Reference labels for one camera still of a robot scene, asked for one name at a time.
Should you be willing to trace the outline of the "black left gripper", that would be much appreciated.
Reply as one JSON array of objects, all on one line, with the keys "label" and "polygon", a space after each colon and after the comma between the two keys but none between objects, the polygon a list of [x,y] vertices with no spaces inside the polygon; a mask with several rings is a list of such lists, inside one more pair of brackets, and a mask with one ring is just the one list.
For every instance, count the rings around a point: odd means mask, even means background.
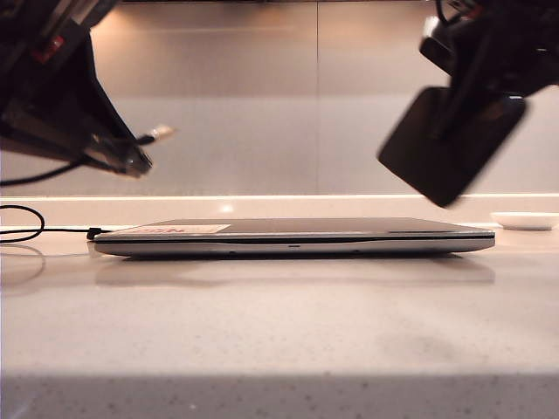
[{"label": "black left gripper", "polygon": [[115,1],[1,2],[1,149],[141,177],[153,163],[101,86],[91,29]]}]

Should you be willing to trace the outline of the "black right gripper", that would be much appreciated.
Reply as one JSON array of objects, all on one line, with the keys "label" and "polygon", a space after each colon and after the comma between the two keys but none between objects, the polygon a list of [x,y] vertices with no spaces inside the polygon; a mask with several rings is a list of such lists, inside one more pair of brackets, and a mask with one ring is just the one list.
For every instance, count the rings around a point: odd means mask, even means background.
[{"label": "black right gripper", "polygon": [[532,95],[558,84],[558,2],[478,1],[453,24],[453,78],[430,86],[430,140],[486,104],[486,90]]}]

